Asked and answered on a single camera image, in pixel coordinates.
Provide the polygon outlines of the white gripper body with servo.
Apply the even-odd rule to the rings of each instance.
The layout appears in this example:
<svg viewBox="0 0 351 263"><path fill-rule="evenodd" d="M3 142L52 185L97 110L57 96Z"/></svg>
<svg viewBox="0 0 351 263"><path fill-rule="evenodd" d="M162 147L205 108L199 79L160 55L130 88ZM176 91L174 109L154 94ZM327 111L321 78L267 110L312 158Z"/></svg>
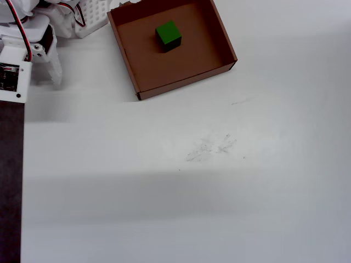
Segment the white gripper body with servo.
<svg viewBox="0 0 351 263"><path fill-rule="evenodd" d="M42 39L38 42L30 42L31 48L31 62L34 63L48 63L52 59L53 51L57 39L54 35L54 30L49 24L44 32Z"/></svg>

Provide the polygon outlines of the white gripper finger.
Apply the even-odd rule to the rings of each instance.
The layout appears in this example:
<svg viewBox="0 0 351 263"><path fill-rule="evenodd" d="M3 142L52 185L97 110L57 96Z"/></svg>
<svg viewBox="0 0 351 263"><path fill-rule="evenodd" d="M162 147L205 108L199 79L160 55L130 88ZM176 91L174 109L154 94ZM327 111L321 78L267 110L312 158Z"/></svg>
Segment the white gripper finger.
<svg viewBox="0 0 351 263"><path fill-rule="evenodd" d="M52 48L48 53L47 57L48 57L47 69L53 84L61 84L63 70L58 58L58 53L56 48Z"/></svg>

